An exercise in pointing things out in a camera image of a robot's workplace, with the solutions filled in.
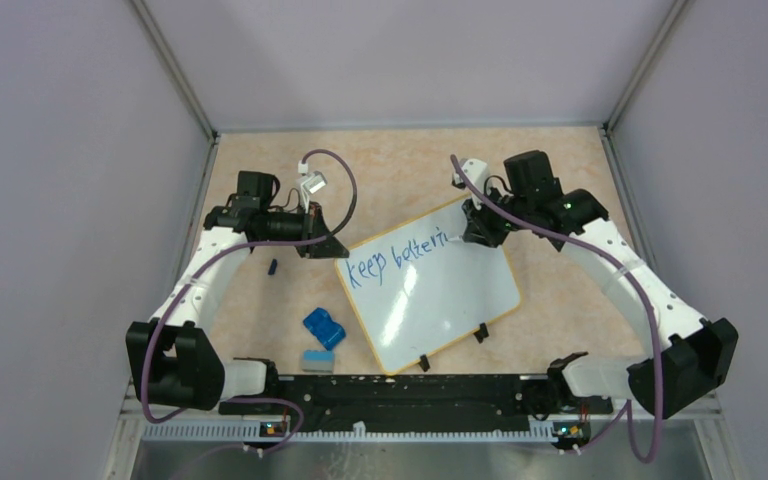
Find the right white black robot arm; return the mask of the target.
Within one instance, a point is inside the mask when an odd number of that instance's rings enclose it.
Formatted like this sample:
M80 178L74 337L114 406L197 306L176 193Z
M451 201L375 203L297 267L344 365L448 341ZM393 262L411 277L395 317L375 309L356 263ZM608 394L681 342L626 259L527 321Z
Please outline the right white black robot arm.
M467 190L462 205L466 243L497 248L528 230L574 261L634 330L640 357L573 353L550 364L549 404L572 412L586 397L637 402L668 419L726 380L738 342L727 319L709 320L675 294L623 238L607 209L587 190L564 192L548 155L527 151L504 161L506 180L492 186L478 159L451 158L453 186Z

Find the yellow framed whiteboard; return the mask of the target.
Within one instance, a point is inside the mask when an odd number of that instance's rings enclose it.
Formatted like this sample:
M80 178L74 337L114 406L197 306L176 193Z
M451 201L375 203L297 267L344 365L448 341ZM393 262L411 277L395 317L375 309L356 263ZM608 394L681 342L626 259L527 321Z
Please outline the yellow framed whiteboard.
M506 251L461 236L466 196L351 247L335 269L379 369L397 374L422 354L519 308Z

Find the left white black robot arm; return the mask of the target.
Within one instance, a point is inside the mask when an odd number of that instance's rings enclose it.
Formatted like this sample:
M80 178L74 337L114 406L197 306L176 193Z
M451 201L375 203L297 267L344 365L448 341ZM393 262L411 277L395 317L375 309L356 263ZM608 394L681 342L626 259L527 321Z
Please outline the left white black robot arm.
M276 176L241 171L225 204L206 215L195 252L173 291L153 316L134 322L125 342L137 399L149 415L153 405L209 411L242 396L257 413L279 404L280 386L268 378L263 360L223 361L208 333L232 278L257 247L289 246L302 258L346 258L348 249L312 201L327 181L319 171L296 181L295 208L272 202Z

